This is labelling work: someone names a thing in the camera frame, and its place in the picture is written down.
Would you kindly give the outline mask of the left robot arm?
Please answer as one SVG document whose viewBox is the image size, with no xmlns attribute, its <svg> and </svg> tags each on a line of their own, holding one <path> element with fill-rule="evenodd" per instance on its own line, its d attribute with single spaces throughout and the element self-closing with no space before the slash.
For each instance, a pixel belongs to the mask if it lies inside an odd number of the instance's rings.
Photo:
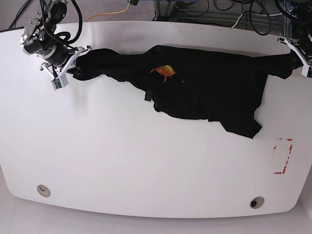
<svg viewBox="0 0 312 234">
<path fill-rule="evenodd" d="M 291 27 L 288 38 L 312 64 L 312 2 L 310 0 L 275 0 L 277 9 Z"/>
</svg>

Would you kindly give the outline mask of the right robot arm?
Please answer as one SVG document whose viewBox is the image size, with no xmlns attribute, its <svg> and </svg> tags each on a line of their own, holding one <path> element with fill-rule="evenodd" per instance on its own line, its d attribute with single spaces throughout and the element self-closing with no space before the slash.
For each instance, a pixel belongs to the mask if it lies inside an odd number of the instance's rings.
<svg viewBox="0 0 312 234">
<path fill-rule="evenodd" d="M 67 1 L 41 0 L 39 11 L 31 17 L 19 40 L 24 53 L 35 54 L 44 60 L 39 69 L 49 73 L 53 81 L 60 80 L 60 76 L 66 73 L 82 75 L 82 70 L 76 65 L 76 59 L 81 53 L 91 49 L 90 46 L 72 46 L 81 35 L 83 18 L 77 2 L 73 0 L 71 3 L 78 14 L 78 31 L 73 38 L 69 32 L 55 32 L 57 24 L 66 16 Z"/>
</svg>

